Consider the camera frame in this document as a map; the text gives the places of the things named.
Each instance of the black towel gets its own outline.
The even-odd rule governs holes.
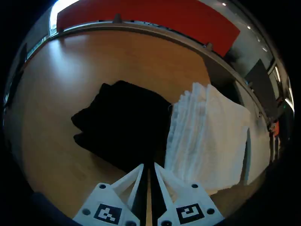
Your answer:
[[[82,133],[75,142],[116,167],[130,172],[140,163],[153,164],[155,153],[165,156],[171,103],[159,94],[118,81],[102,84],[88,108],[71,119]],[[164,164],[164,159],[156,159]]]

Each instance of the red wall panel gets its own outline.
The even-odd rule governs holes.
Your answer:
[[[123,20],[151,22],[190,36],[201,43],[213,43],[222,57],[239,35],[224,16],[198,0],[80,0],[58,14],[57,29],[98,21]]]

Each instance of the screw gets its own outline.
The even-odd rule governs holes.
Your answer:
[[[126,223],[125,223],[125,226],[136,226],[137,224],[135,223],[135,222],[133,222],[133,221],[127,221]]]
[[[207,210],[207,213],[210,214],[210,215],[211,215],[211,214],[214,214],[214,209],[209,208],[209,209]]]
[[[91,214],[90,210],[88,210],[88,209],[83,209],[83,210],[82,210],[82,213],[83,213],[84,215],[90,215],[90,214]]]
[[[172,226],[172,223],[169,220],[165,220],[161,223],[161,226]]]

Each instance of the white towel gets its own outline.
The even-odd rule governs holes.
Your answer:
[[[206,190],[237,184],[250,123],[250,112],[211,85],[193,84],[174,105],[165,168]]]

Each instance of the wooden table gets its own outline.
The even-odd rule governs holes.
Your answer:
[[[80,131],[70,119],[102,83],[118,80],[172,103],[192,82],[210,83],[203,59],[180,45],[133,32],[84,32],[48,42],[28,62],[5,116],[6,138],[29,184],[69,217],[97,183],[125,175],[74,142]]]

